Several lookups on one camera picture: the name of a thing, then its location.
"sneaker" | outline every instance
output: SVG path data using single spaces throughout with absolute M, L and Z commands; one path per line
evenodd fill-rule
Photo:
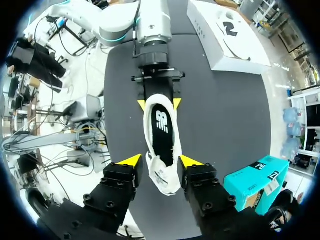
M 177 113 L 169 98 L 155 94 L 147 99 L 143 128 L 149 149 L 145 156 L 149 177 L 162 194 L 175 195 L 181 188 L 177 168 L 182 147 Z

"black insole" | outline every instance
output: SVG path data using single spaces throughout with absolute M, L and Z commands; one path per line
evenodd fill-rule
M 167 109 L 157 104 L 151 113 L 153 149 L 155 155 L 160 156 L 167 167 L 174 163 L 173 160 L 173 127 Z

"workbench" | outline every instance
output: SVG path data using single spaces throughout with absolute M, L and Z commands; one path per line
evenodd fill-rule
M 169 0 L 172 42 L 170 65 L 185 72 L 182 101 L 177 109 L 182 152 L 217 169 L 224 178 L 270 154 L 271 120 L 261 75 L 211 71 L 205 52 L 187 17 L 187 0 Z M 117 163 L 148 151 L 144 112 L 137 102 L 133 42 L 110 53 L 104 86 L 105 124 L 111 159 Z M 130 212 L 138 227 L 152 240 L 187 239 L 201 235 L 182 189 L 162 195 L 149 178 L 144 162 L 141 184 Z

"new balance logo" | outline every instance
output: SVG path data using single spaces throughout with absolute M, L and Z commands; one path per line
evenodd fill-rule
M 155 114 L 156 114 L 156 120 L 158 121 L 156 123 L 156 127 L 168 134 L 169 131 L 168 131 L 168 127 L 167 127 L 167 125 L 168 125 L 167 115 L 164 112 L 160 112 L 160 111 L 156 111 Z

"floor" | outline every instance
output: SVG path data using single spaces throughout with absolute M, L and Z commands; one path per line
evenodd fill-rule
M 46 23 L 41 23 L 40 25 L 39 32 L 41 33 L 41 29 L 46 28 Z M 80 31 L 80 28 L 72 22 L 68 22 L 68 26 L 74 30 L 75 33 Z M 34 25 L 30 27 L 30 32 L 33 32 L 34 27 Z M 264 46 L 272 65 L 272 68 L 266 71 L 262 77 L 268 96 L 271 117 L 270 155 L 279 158 L 281 157 L 280 151 L 282 144 L 287 138 L 286 125 L 283 121 L 283 109 L 290 107 L 290 103 L 287 100 L 287 89 L 300 87 L 301 81 L 303 80 L 301 80 L 301 73 L 296 69 L 294 61 L 290 59 L 290 56 L 280 39 L 274 37 L 269 40 L 259 34 L 259 31 L 254 28 L 254 26 L 252 26 L 252 29 L 256 32 Z M 65 48 L 68 49 L 69 52 L 73 53 L 82 47 L 82 45 L 68 32 L 62 33 L 62 40 Z M 57 51 L 58 55 L 62 55 L 69 59 L 69 63 L 64 63 L 64 66 L 70 70 L 70 79 L 68 81 L 71 82 L 71 87 L 68 92 L 64 91 L 60 94 L 53 94 L 53 103 L 55 104 L 54 110 L 62 111 L 70 104 L 70 101 L 76 100 L 87 94 L 98 96 L 104 88 L 105 69 L 110 48 L 104 49 L 103 52 L 98 45 L 98 47 L 88 49 L 82 56 L 72 57 L 63 49 L 58 36 L 50 41 L 50 45 Z M 41 84 L 38 99 L 40 100 L 39 106 L 44 110 L 47 109 L 51 105 L 52 91 L 47 86 Z M 49 123 L 44 123 L 41 126 L 40 131 L 41 135 L 48 135 L 61 131 L 61 128 L 62 126 L 58 124 L 51 127 Z M 57 157 L 58 155 L 59 157 L 65 156 L 66 152 L 61 155 L 59 153 L 66 149 L 67 148 L 63 146 L 48 146 L 41 148 L 41 154 L 49 159 L 54 159 L 54 157 Z M 76 171 L 78 174 L 84 175 L 88 173 L 89 169 L 77 169 Z M 63 184 L 71 200 L 80 206 L 84 205 L 83 195 L 90 193 L 103 176 L 102 172 L 94 172 L 90 176 L 75 176 L 68 173 L 66 174 L 61 169 L 55 169 L 54 173 Z M 48 173 L 48 180 L 50 184 L 48 181 L 42 181 L 41 190 L 54 193 L 57 199 L 62 201 L 62 199 L 66 197 L 66 194 L 60 184 L 50 173 Z M 301 192 L 306 192 L 312 185 L 311 179 L 293 172 L 287 174 L 286 181 L 288 181 L 287 188 L 292 190 L 296 196 Z M 142 235 L 130 213 L 127 214 L 123 225 L 129 226 L 129 232 L 133 237 L 140 237 Z M 123 227 L 119 229 L 119 232 L 123 235 L 126 234 Z

